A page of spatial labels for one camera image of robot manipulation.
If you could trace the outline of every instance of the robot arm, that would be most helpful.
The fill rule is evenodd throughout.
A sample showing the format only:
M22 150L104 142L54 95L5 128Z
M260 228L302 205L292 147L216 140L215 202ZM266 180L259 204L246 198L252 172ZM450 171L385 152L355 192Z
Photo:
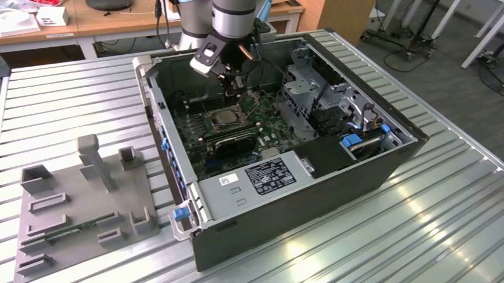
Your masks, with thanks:
M270 7L271 0L180 1L180 49L197 48L191 67L204 76L218 76L227 97L246 88L248 70L242 66L244 61L256 60L250 47L259 41L255 15L266 20Z

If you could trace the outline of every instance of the caster wheel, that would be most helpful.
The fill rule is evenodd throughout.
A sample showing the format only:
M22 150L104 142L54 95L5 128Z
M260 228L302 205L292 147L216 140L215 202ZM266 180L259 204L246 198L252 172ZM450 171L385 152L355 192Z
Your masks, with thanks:
M367 42L369 37L370 37L369 34L365 34L365 35L361 37L362 42Z
M406 61L410 61L414 58L413 53L406 53Z

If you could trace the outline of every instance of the motherboard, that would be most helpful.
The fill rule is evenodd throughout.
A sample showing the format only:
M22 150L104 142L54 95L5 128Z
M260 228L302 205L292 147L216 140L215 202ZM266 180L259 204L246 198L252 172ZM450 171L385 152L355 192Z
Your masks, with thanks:
M224 103L222 96L216 100L180 100L173 120L200 180L300 143L280 117L276 93L248 90L232 103Z

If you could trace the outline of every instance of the sticker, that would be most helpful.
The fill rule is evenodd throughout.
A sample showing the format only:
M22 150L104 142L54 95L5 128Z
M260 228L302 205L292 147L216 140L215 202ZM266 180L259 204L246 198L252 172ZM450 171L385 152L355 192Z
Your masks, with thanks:
M219 182L220 182L222 186L231 184L235 181L238 181L236 174L231 174L231 175L227 175L227 176L223 176L223 177L219 178Z
M295 183L295 178L284 166L282 158L272 159L244 169L244 173L259 195L271 193Z
M56 37L72 37L73 33L69 34L48 34L45 35L46 38L56 38Z

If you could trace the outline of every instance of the cylindrical robot link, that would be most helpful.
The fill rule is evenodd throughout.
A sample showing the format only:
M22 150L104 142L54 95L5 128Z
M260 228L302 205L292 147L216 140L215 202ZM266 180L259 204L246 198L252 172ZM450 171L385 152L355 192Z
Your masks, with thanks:
M255 0L214 0L211 24L227 38L246 37L254 29Z
M180 2L181 29L187 35L205 38L211 33L211 0Z

